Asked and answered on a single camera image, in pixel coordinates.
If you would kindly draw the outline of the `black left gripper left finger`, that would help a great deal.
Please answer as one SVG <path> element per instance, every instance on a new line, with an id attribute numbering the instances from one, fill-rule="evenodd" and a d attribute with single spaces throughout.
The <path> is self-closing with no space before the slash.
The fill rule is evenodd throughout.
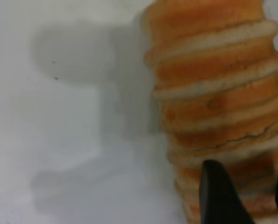
<path id="1" fill-rule="evenodd" d="M 199 186 L 202 224 L 253 224 L 224 166 L 214 160 L 202 164 Z"/>

